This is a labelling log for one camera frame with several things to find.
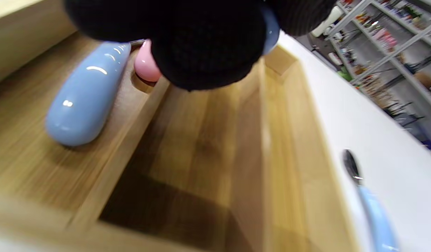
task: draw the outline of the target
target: gloved hand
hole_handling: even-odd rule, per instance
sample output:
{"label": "gloved hand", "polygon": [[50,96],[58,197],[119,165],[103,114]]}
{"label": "gloved hand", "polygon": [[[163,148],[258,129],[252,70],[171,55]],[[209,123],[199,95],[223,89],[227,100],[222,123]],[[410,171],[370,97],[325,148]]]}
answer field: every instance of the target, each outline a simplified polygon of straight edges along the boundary
{"label": "gloved hand", "polygon": [[[186,90],[244,78],[262,55],[262,0],[64,0],[71,20],[91,38],[152,40],[161,73]],[[324,21],[335,0],[267,0],[281,29],[303,35]]]}

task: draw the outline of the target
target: light blue utensil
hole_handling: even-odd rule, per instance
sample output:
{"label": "light blue utensil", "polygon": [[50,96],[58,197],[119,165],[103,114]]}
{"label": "light blue utensil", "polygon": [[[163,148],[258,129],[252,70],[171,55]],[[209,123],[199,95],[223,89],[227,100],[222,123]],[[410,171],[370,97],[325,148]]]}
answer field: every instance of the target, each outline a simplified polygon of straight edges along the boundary
{"label": "light blue utensil", "polygon": [[278,19],[276,19],[273,10],[271,10],[271,8],[266,3],[260,0],[258,1],[258,4],[267,26],[267,37],[265,39],[264,51],[262,52],[263,55],[267,55],[275,48],[276,44],[278,43],[279,31],[281,28],[279,27]]}
{"label": "light blue utensil", "polygon": [[104,42],[74,70],[46,117],[46,131],[67,146],[94,140],[113,107],[130,43]]}
{"label": "light blue utensil", "polygon": [[359,175],[358,166],[350,150],[345,150],[343,161],[346,170],[357,185],[361,201],[370,220],[375,252],[399,251],[399,246],[383,207],[368,188],[361,185],[363,178]]}

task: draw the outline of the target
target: glossy surface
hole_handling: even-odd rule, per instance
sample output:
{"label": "glossy surface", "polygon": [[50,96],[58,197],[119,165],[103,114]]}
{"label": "glossy surface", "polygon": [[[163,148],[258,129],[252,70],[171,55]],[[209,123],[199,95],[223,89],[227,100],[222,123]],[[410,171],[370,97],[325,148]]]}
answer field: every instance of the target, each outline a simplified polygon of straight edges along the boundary
{"label": "glossy surface", "polygon": [[264,16],[264,20],[267,27],[267,37],[265,40],[264,51],[262,53],[263,55],[266,55],[270,53],[270,51],[272,51],[278,43],[280,27],[278,24],[278,20],[276,19],[276,16],[274,15],[271,8],[268,7],[268,5],[262,1],[258,2],[260,11],[262,11],[262,15]]}
{"label": "glossy surface", "polygon": [[136,74],[144,80],[157,82],[162,74],[153,59],[151,45],[150,40],[145,40],[142,44],[134,62],[134,69]]}
{"label": "glossy surface", "polygon": [[350,150],[345,150],[343,155],[346,169],[351,178],[357,184],[361,201],[364,204],[365,210],[370,219],[375,252],[399,251],[399,246],[396,242],[394,232],[383,207],[371,191],[361,185],[363,178],[360,177],[358,165],[353,154]]}
{"label": "glossy surface", "polygon": [[84,145],[102,130],[130,55],[129,43],[104,42],[74,70],[46,117],[46,131],[67,146]]}

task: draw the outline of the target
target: wooden tray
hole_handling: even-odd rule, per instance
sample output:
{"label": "wooden tray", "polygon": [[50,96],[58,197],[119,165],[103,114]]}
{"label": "wooden tray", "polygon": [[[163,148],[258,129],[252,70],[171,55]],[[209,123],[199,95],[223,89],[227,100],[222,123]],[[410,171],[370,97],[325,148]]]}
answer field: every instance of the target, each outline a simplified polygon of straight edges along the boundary
{"label": "wooden tray", "polygon": [[102,135],[64,149],[42,119],[94,47],[76,35],[0,84],[0,236],[65,251],[358,250],[297,59],[278,47],[231,86],[161,80],[150,94],[129,63]]}

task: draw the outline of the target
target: white table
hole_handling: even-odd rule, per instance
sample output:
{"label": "white table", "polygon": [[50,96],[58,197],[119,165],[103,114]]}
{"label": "white table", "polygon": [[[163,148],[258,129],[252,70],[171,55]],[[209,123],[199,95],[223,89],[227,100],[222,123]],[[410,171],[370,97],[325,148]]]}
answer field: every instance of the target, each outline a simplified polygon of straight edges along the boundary
{"label": "white table", "polygon": [[372,251],[371,236],[343,166],[345,148],[355,154],[364,184],[385,208],[401,251],[431,251],[431,152],[295,39],[281,33],[278,43],[304,67],[362,251]]}

